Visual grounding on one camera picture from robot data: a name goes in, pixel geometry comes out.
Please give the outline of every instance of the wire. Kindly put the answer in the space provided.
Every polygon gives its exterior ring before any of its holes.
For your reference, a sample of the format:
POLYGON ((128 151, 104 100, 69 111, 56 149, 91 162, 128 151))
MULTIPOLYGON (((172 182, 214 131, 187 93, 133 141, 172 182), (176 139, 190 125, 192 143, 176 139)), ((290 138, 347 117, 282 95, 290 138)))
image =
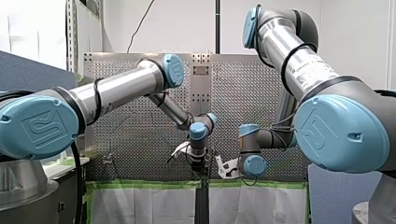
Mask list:
POLYGON ((77 175, 77 208, 76 208, 76 216, 75 216, 75 224, 79 224, 81 221, 81 212, 82 212, 82 168, 81 162, 79 160, 78 149, 76 146, 76 142, 73 141, 71 145, 73 151, 73 157, 76 164, 76 175, 77 175))
POLYGON ((149 10, 150 10, 152 4, 154 3, 154 1, 155 1, 155 0, 152 0, 152 1, 150 2, 150 4, 148 5, 148 9, 146 10, 145 14, 144 14, 143 17, 142 17, 142 20, 140 20, 139 25, 137 26, 136 31, 134 31, 134 33, 132 34, 132 36, 131 36, 131 42, 129 43, 128 49, 126 50, 127 53, 129 53, 129 50, 131 49, 132 43, 134 42, 134 36, 137 34, 137 32, 139 32, 140 26, 142 25, 143 20, 144 20, 144 19, 146 18, 146 16, 148 15, 149 10))
POLYGON ((127 121, 128 119, 130 119, 132 116, 135 115, 135 112, 132 112, 133 114, 126 117, 125 119, 123 119, 120 124, 114 128, 113 132, 110 134, 110 136, 108 137, 108 152, 106 155, 106 159, 111 159, 112 155, 113 155, 113 136, 114 133, 116 133, 116 131, 125 123, 125 121, 127 121))
POLYGON ((254 178, 253 184, 248 184, 248 183, 246 182, 246 180, 245 180, 244 178, 242 178, 241 175, 239 175, 239 177, 240 177, 240 179, 242 180, 242 182, 243 182, 245 185, 249 186, 249 187, 255 186, 255 185, 257 184, 257 181, 259 180, 259 177, 256 176, 256 177, 254 178))
MULTIPOLYGON (((238 158, 239 158, 239 159, 238 159, 237 166, 240 167, 241 157, 239 157, 239 154, 238 154, 238 158)), ((255 185, 257 184, 257 181, 259 180, 259 177, 258 177, 257 175, 256 175, 255 178, 254 178, 253 184, 248 184, 248 183, 245 181, 245 179, 242 177, 241 170, 238 169, 238 171, 239 171, 239 178, 241 179, 241 181, 242 181, 245 185, 250 186, 250 187, 253 187, 253 186, 255 186, 255 185)))

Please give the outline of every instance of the white object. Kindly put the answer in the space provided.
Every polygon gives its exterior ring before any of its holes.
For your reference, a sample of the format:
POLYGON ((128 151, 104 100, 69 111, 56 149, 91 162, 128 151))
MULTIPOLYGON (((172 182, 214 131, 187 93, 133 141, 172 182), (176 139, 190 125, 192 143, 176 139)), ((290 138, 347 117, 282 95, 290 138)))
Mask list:
MULTIPOLYGON (((87 157, 80 157, 79 159, 81 165, 90 161, 90 158, 87 157)), ((48 179, 56 179, 76 169, 76 165, 61 165, 59 163, 54 163, 51 165, 43 165, 43 169, 48 179)))
POLYGON ((65 0, 0 5, 0 50, 66 69, 65 0))
POLYGON ((218 174, 223 179, 236 179, 241 176, 241 172, 238 169, 238 161, 239 158, 222 162, 221 156, 218 155, 215 157, 216 162, 218 163, 218 174))
POLYGON ((202 154, 202 155, 195 155, 195 154, 193 154, 192 152, 191 152, 191 147, 190 147, 190 142, 189 141, 186 141, 186 142, 184 142, 184 143, 182 143, 182 144, 180 144, 176 149, 175 149, 175 151, 171 154, 171 157, 172 158, 177 158, 181 153, 187 153, 187 155, 189 155, 189 156, 193 156, 193 157, 200 157, 200 158, 202 158, 204 155, 205 155, 205 150, 203 150, 203 152, 204 152, 204 154, 202 154))

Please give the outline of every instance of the pegboard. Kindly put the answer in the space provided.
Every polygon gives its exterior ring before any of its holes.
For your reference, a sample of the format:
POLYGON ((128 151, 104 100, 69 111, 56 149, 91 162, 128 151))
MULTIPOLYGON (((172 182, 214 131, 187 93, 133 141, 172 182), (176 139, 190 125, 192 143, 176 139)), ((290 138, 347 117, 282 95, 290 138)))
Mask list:
MULTIPOLYGON (((87 54, 85 75, 92 78, 115 76, 134 69, 137 62, 147 56, 161 58, 163 54, 87 54)), ((207 106, 205 111, 215 113, 219 124, 210 137, 209 146, 219 142, 216 151, 224 161, 237 157, 239 125, 258 123, 269 127, 274 120, 281 88, 279 75, 256 56, 206 54, 205 69, 207 66, 209 71, 206 79, 194 74, 197 72, 194 70, 197 54, 179 56, 184 63, 185 79, 181 87, 168 90, 170 95, 185 111, 196 114, 207 106), (197 92, 204 94, 208 103, 198 105, 197 92)), ((179 131, 174 122, 146 97, 101 117, 92 126, 92 133, 96 157, 88 167, 90 180, 194 178, 184 157, 166 163, 175 148, 186 140, 187 133, 179 131), (113 163, 104 164, 103 156, 110 146, 114 153, 113 163)), ((305 179, 307 160, 298 148, 287 152, 264 149, 263 155, 268 162, 263 178, 279 181, 305 179)), ((219 178, 214 161, 211 178, 219 178)))
MULTIPOLYGON (((239 143, 233 139, 238 139, 241 124, 269 128, 274 122, 282 83, 276 70, 265 66, 257 56, 212 55, 211 62, 211 111, 219 118, 211 145, 223 161, 228 161, 238 156, 239 143)), ((306 180, 308 160, 299 148, 267 148, 262 155, 267 161, 264 179, 306 180)), ((217 169, 217 165, 212 167, 215 178, 217 169)))

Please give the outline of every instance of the metal rod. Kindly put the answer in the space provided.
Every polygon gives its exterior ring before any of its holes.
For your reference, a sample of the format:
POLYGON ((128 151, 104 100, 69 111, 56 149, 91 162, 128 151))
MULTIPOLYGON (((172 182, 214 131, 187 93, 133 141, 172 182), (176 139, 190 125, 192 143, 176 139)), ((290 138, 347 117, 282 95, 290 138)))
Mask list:
POLYGON ((216 53, 220 54, 220 0, 216 0, 216 53))
MULTIPOLYGON (((142 61, 136 69, 99 81, 101 116, 137 97, 161 91, 163 83, 163 73, 150 61, 142 61)), ((97 107, 93 83, 74 88, 69 93, 80 107, 86 123, 91 122, 97 107)))
MULTIPOLYGON (((289 54, 304 43, 295 34, 294 24, 286 18, 273 17, 262 26, 259 34, 261 54, 269 58, 279 73, 289 54)), ((290 56, 285 70, 286 82, 297 100, 320 83, 335 77, 339 75, 308 46, 290 56)))
POLYGON ((157 93, 150 95, 149 99, 158 106, 163 113, 165 113, 171 120, 173 120, 177 127, 184 130, 184 125, 186 124, 189 116, 184 112, 184 110, 167 94, 157 93))

